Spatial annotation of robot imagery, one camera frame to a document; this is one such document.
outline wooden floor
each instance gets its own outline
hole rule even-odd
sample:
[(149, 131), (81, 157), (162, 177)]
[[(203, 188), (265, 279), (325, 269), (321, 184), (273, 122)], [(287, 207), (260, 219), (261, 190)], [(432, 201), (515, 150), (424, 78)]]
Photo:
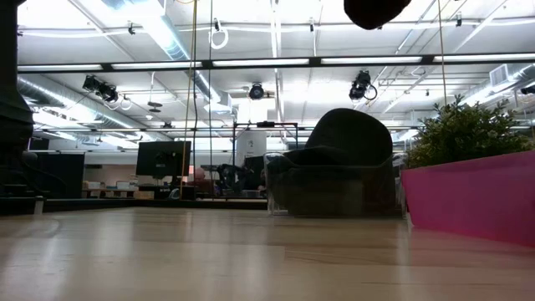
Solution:
[(261, 211), (3, 217), (0, 300), (533, 301), (535, 249)]

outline hanging rope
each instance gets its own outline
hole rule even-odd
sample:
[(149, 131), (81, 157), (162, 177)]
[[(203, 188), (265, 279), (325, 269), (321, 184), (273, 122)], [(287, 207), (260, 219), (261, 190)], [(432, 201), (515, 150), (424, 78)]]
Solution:
[[(441, 54), (444, 58), (444, 34), (442, 33), (442, 6), (441, 0), (438, 0), (438, 22), (440, 24), (439, 31), (441, 33)], [(442, 82), (444, 84), (444, 105), (448, 104), (447, 92), (446, 92), (446, 66), (444, 59), (442, 59)]]
[[(196, 27), (197, 27), (197, 1), (194, 0), (193, 1), (193, 34), (191, 35), (191, 51), (190, 51), (190, 54), (193, 54), (193, 49), (195, 48)], [(184, 148), (182, 149), (182, 171), (181, 171), (180, 199), (182, 199), (182, 187), (184, 186), (184, 182), (182, 181), (182, 178), (184, 178), (184, 166), (186, 165), (187, 118), (188, 118), (188, 113), (190, 112), (190, 97), (191, 97), (191, 80), (190, 79), (191, 79), (191, 75), (192, 75), (192, 71), (193, 71), (193, 65), (194, 65), (194, 58), (191, 57), (191, 59), (190, 59), (190, 68), (188, 69), (188, 78), (189, 78), (189, 80), (188, 80), (188, 84), (187, 84), (186, 126), (185, 126), (185, 129), (184, 129)]]

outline pink planter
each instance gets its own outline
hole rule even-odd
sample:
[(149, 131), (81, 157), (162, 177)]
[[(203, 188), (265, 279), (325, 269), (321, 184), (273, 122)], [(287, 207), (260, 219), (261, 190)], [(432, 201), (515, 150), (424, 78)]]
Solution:
[(535, 247), (535, 151), (403, 171), (415, 226)]

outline leaves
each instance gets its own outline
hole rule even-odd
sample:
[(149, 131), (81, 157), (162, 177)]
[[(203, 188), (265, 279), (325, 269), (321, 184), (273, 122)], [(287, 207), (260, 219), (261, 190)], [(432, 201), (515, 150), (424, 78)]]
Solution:
[(409, 151), (409, 168), (529, 151), (532, 144), (526, 136), (511, 130), (517, 125), (513, 112), (503, 102), (494, 110), (476, 104), (461, 105), (463, 97), (443, 107), (435, 105), (438, 117), (423, 120), (418, 145)]

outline ceiling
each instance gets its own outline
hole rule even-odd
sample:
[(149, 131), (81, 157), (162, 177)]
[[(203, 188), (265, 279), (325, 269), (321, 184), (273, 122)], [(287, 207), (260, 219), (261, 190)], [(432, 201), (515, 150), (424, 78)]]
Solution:
[[(423, 24), (438, 23), (438, 2), (412, 0), (392, 23), (382, 30), (373, 31), (351, 25), (344, 14), (343, 3), (343, 0), (279, 0), (278, 14), (275, 15), (269, 0), (201, 0), (197, 8), (196, 58), (271, 58), (273, 18), (281, 23), (279, 57), (312, 57), (314, 45), (317, 56), (441, 52), (439, 28), (408, 28), (417, 24), (420, 18)], [(424, 14), (432, 3), (434, 5)], [(535, 43), (528, 34), (535, 31), (535, 22), (532, 22), (535, 20), (535, 0), (442, 0), (441, 3), (443, 21), (455, 21), (458, 13), (463, 20), (460, 27), (442, 29), (445, 53), (535, 52)], [(193, 4), (167, 0), (166, 15), (175, 25), (184, 47), (191, 49)], [(492, 21), (483, 29), (478, 28), (477, 24), (489, 16)], [(228, 28), (228, 43), (221, 49), (213, 49), (209, 44), (208, 29), (212, 18), (217, 18), (223, 28)], [(314, 33), (309, 30), (311, 19), (316, 26)], [(18, 45), (20, 64), (169, 60), (154, 37), (144, 32), (141, 23), (133, 24), (136, 35), (127, 34), (129, 19), (118, 16), (101, 0), (27, 0), (19, 8), (19, 23), (23, 33)], [(77, 34), (101, 33), (113, 35), (76, 37)], [(217, 33), (214, 41), (220, 43), (222, 37), (223, 33)], [(283, 107), (280, 120), (314, 125), (327, 111), (347, 107), (362, 110), (385, 123), (397, 120), (400, 124), (412, 125), (416, 122), (414, 111), (431, 114), (434, 103), (444, 103), (443, 75), (446, 78), (447, 101), (452, 101), (454, 94), (470, 93), (471, 89), (486, 83), (489, 72), (496, 67), (496, 64), (446, 66), (445, 73), (441, 68), (389, 67), (382, 73), (382, 67), (367, 68), (372, 79), (380, 75), (374, 82), (379, 97), (368, 104), (365, 101), (352, 102), (348, 97), (351, 82), (359, 72), (357, 68), (280, 69), (280, 102)], [(417, 83), (424, 72), (425, 79)], [(84, 94), (81, 87), (85, 75), (42, 76), (65, 89)], [(263, 88), (273, 94), (277, 89), (273, 69), (205, 70), (201, 71), (201, 75), (214, 89), (230, 93), (237, 103), (247, 102), (244, 87), (250, 87), (252, 83), (262, 83)], [(186, 114), (189, 120), (194, 119), (193, 101), (189, 105), (186, 101), (189, 80), (185, 72), (157, 72), (152, 95), (150, 73), (103, 73), (97, 77), (117, 86), (122, 95), (132, 100), (129, 110), (117, 109), (116, 112), (142, 125), (159, 126), (163, 121), (185, 120)], [(102, 102), (94, 95), (88, 97)], [(149, 99), (164, 105), (161, 113), (148, 112)], [(261, 101), (273, 103), (273, 99)], [(208, 119), (203, 109), (206, 104), (205, 99), (197, 98), (200, 120)], [(277, 120), (275, 106), (267, 107), (267, 117)], [(230, 114), (212, 114), (212, 118), (232, 123)]]

